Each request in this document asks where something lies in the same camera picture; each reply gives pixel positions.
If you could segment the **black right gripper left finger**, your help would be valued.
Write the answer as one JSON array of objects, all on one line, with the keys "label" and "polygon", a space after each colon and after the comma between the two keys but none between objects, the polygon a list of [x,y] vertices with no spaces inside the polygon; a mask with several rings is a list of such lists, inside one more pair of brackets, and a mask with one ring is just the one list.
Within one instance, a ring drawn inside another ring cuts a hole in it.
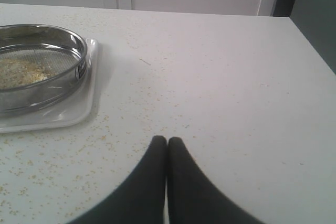
[{"label": "black right gripper left finger", "polygon": [[167,140],[154,136],[129,176],[106,199],[71,223],[163,223]]}]

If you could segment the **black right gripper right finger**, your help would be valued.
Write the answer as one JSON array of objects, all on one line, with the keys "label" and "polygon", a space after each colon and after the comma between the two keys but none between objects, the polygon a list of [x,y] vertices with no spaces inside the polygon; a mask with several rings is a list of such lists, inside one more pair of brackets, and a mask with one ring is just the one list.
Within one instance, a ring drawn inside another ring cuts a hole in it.
[{"label": "black right gripper right finger", "polygon": [[181,138],[170,138],[167,150],[170,223],[262,223],[205,176]]}]

